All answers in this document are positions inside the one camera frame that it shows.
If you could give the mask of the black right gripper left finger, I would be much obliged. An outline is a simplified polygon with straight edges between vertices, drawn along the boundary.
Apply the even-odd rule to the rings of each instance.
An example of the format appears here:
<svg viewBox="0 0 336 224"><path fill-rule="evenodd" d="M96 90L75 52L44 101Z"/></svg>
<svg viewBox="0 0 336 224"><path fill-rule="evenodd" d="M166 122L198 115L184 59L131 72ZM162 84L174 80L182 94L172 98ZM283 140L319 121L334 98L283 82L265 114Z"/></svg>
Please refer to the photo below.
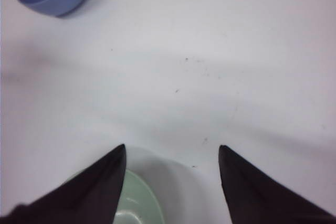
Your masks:
<svg viewBox="0 0 336 224"><path fill-rule="evenodd" d="M127 163L121 144L30 204L20 204L1 223L113 223Z"/></svg>

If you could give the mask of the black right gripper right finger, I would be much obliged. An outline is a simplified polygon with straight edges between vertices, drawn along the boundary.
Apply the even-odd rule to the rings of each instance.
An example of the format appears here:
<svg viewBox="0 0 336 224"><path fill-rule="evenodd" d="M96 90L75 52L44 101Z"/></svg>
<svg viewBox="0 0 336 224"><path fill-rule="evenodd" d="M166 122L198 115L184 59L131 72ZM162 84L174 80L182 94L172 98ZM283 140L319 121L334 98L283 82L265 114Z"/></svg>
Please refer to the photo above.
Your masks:
<svg viewBox="0 0 336 224"><path fill-rule="evenodd" d="M218 150L232 223L335 223L335 216L276 182L227 145Z"/></svg>

